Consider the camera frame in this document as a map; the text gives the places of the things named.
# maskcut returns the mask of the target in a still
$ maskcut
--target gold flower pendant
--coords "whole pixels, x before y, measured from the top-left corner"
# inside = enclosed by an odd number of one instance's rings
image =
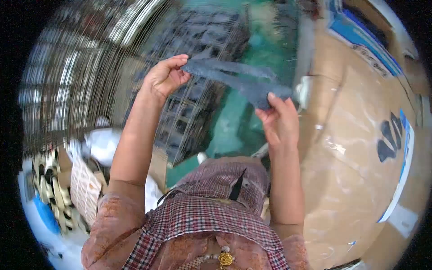
[[[222,252],[218,257],[218,260],[221,265],[226,266],[231,265],[234,259],[232,258],[232,255],[230,253]]]

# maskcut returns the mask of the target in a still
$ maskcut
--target sleeve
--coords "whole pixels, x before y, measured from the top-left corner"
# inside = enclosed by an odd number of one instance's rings
[[[145,222],[144,208],[128,197],[106,194],[100,201],[90,237],[81,251],[84,269],[120,269],[132,252]]]
[[[308,253],[301,235],[292,235],[282,240],[285,258],[292,270],[309,270]]]

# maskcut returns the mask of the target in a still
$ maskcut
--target pink lace top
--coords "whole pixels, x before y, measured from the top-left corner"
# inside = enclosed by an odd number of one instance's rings
[[[121,269],[142,232],[144,207],[127,197],[105,195],[99,203],[98,215],[90,238],[81,252],[85,269]],[[304,239],[292,235],[282,239],[286,260],[294,270],[309,269]],[[227,245],[237,262],[227,269],[269,269],[266,252],[254,242],[239,235],[222,232],[199,232],[179,236],[165,242],[152,269],[177,270],[184,262],[206,253],[220,252]],[[201,269],[216,269],[203,263]]]

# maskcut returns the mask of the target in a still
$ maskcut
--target wrist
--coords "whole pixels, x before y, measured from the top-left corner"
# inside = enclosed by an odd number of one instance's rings
[[[146,106],[155,106],[159,110],[162,110],[166,97],[159,92],[155,91],[153,86],[144,81],[140,91],[135,98],[138,102],[143,102]]]
[[[297,143],[287,143],[279,147],[269,147],[270,159],[288,158],[293,155],[298,155],[299,150],[297,148]]]

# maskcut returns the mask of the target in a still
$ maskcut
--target woman's left hand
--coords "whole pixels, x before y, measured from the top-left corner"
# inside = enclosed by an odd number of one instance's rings
[[[157,63],[144,78],[141,91],[150,91],[163,105],[170,94],[191,78],[180,69],[188,58],[186,54],[180,54]]]

